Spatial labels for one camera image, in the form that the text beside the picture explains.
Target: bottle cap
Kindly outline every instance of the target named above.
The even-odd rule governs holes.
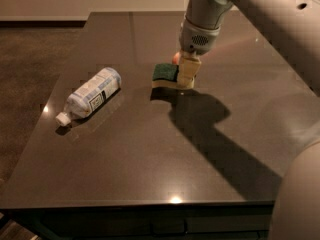
[[[67,126],[68,124],[71,123],[71,119],[68,116],[67,113],[61,112],[59,115],[56,116],[56,121],[59,125],[61,126]]]

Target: white plastic bottle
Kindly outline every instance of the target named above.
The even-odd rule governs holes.
[[[63,112],[56,116],[60,126],[86,118],[121,87],[121,77],[113,68],[103,68],[67,99]]]

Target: floor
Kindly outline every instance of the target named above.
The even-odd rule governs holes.
[[[0,28],[0,192],[10,178],[81,28]],[[2,240],[34,240],[9,221]]]

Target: table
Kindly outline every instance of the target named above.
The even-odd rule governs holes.
[[[193,90],[152,90],[155,64],[179,50],[182,19],[90,14],[1,211],[60,240],[257,239],[268,230],[283,175],[317,138],[320,103],[239,11],[201,58]],[[121,90],[89,119],[58,128],[68,95],[105,66],[119,72]]]

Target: robotic arm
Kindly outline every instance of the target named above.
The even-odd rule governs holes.
[[[197,58],[210,51],[233,4],[320,95],[318,0],[190,0],[180,33],[181,56]]]
[[[179,66],[183,72],[196,74],[200,63],[194,66],[191,62],[199,61],[200,55],[211,50],[232,3],[319,96],[318,0],[190,0],[180,32],[182,60]],[[320,142],[317,142],[293,161],[283,179],[273,210],[269,240],[320,237],[319,179]]]

